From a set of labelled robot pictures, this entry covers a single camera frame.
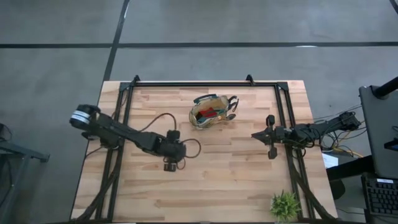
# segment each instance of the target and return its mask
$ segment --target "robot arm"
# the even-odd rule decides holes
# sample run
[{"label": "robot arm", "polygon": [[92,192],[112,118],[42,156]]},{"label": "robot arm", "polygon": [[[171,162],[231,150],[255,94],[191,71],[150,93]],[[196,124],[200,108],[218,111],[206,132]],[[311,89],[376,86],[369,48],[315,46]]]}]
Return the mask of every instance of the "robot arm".
[{"label": "robot arm", "polygon": [[176,164],[186,156],[187,149],[179,141],[180,131],[169,130],[166,137],[153,132],[138,131],[101,113],[97,106],[79,105],[69,123],[75,128],[84,130],[82,135],[86,138],[98,136],[104,147],[115,149],[122,139],[127,139],[146,153],[164,156],[165,171],[174,172]]},{"label": "robot arm", "polygon": [[269,115],[266,120],[267,128],[264,131],[252,134],[252,138],[260,140],[265,145],[270,145],[268,158],[275,159],[277,156],[277,149],[274,143],[287,143],[296,148],[303,149],[305,147],[312,147],[308,144],[313,144],[314,140],[321,139],[324,135],[332,133],[333,131],[354,131],[361,125],[355,118],[354,112],[345,112],[339,117],[333,118],[320,124],[297,124],[289,129],[283,126],[277,126],[274,129],[275,117]]}]

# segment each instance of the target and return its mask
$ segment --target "butcher block tabletop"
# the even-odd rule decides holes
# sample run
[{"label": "butcher block tabletop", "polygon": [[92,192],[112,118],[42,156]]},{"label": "butcher block tabletop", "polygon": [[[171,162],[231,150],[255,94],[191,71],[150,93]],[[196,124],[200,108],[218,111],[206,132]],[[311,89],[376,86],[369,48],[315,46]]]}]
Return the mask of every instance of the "butcher block tabletop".
[{"label": "butcher block tabletop", "polygon": [[[287,82],[296,123],[311,123],[312,114],[304,82]],[[104,82],[98,103],[102,113],[111,116],[114,112],[119,84]],[[188,113],[195,98],[210,93],[238,96],[239,105],[234,112],[236,117],[230,122],[197,130],[190,124]],[[285,97],[283,92],[281,94],[287,114]],[[292,191],[285,149],[283,145],[276,144],[278,156],[270,160],[267,156],[269,147],[251,138],[252,133],[265,129],[269,114],[275,115],[275,124],[280,125],[274,88],[134,87],[130,127],[141,129],[157,115],[166,112],[176,117],[181,140],[196,138],[201,142],[201,154],[195,159],[186,159],[183,170],[165,172],[162,157],[146,154],[134,143],[126,141],[113,221],[275,221],[269,211],[272,196],[281,194],[283,190]],[[165,136],[173,128],[172,118],[163,116],[146,131]],[[189,141],[186,144],[187,155],[198,152],[197,143]],[[87,153],[99,146],[99,141],[90,142]],[[81,215],[98,193],[105,158],[106,149],[101,149],[85,159],[71,218]],[[312,192],[327,211],[337,217],[319,148],[307,149],[304,161]],[[106,197],[103,216],[108,211],[108,200],[109,197]],[[304,217],[308,217],[301,191],[300,200]]]}]

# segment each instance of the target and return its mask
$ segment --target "keyboard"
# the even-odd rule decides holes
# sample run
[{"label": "keyboard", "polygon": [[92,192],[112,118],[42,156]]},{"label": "keyboard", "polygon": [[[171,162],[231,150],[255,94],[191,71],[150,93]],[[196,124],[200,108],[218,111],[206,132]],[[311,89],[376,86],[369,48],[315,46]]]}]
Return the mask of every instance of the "keyboard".
[{"label": "keyboard", "polygon": [[361,179],[369,213],[398,218],[398,180],[369,175]]}]

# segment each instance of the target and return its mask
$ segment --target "concrete floor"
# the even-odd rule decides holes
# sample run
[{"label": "concrete floor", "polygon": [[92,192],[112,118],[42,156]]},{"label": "concrete floor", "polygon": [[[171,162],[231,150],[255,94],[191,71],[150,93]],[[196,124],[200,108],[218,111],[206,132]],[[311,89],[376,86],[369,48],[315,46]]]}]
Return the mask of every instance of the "concrete floor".
[{"label": "concrete floor", "polygon": [[[122,4],[3,0],[0,44],[111,43]],[[396,41],[396,24],[388,0],[136,0],[120,42]],[[51,153],[30,164],[13,223],[68,220],[87,145],[68,119],[79,103],[96,104],[109,51],[0,49],[0,123],[15,143]],[[398,47],[119,49],[110,79],[304,80],[319,117],[395,77],[397,57]],[[370,154],[365,134],[346,145]]]}]

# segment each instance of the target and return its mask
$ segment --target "small potted plant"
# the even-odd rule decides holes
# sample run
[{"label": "small potted plant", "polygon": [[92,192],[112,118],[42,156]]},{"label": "small potted plant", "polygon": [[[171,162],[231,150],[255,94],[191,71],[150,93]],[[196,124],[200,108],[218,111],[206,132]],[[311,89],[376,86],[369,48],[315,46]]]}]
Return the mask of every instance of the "small potted plant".
[{"label": "small potted plant", "polygon": [[271,201],[271,214],[276,217],[279,223],[286,223],[297,217],[300,211],[299,202],[296,201],[295,194],[285,193],[274,195]]}]

